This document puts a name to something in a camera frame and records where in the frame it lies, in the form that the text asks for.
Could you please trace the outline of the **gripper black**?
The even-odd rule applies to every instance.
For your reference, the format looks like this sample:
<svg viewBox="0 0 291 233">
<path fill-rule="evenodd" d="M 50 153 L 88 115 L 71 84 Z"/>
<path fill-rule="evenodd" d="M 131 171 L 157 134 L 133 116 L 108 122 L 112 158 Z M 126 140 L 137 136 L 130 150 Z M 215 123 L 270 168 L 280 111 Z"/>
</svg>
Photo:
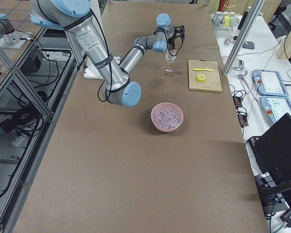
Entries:
<svg viewBox="0 0 291 233">
<path fill-rule="evenodd" d="M 168 49 L 169 50 L 175 50 L 176 49 L 176 44 L 175 44 L 175 37 L 172 36 L 168 39 L 167 43 L 168 43 Z"/>
</svg>

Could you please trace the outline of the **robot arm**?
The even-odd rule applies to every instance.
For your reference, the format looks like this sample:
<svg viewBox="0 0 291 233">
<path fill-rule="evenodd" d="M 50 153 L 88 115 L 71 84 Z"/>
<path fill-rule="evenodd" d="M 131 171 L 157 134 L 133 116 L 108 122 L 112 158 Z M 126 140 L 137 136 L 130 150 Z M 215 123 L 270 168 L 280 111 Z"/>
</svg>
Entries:
<svg viewBox="0 0 291 233">
<path fill-rule="evenodd" d="M 107 102 L 133 107 L 141 98 L 141 87 L 132 82 L 129 73 L 147 50 L 158 53 L 175 48 L 175 39 L 184 35 L 184 26 L 173 26 L 168 14 L 157 16 L 157 29 L 151 36 L 135 39 L 121 63 L 111 54 L 102 27 L 88 0 L 32 0 L 30 16 L 40 27 L 64 30 L 73 34 L 77 43 L 92 61 L 104 83 L 99 92 Z"/>
<path fill-rule="evenodd" d="M 26 36 L 18 32 L 6 14 L 0 13 L 0 47 L 3 49 L 21 49 Z"/>
</svg>

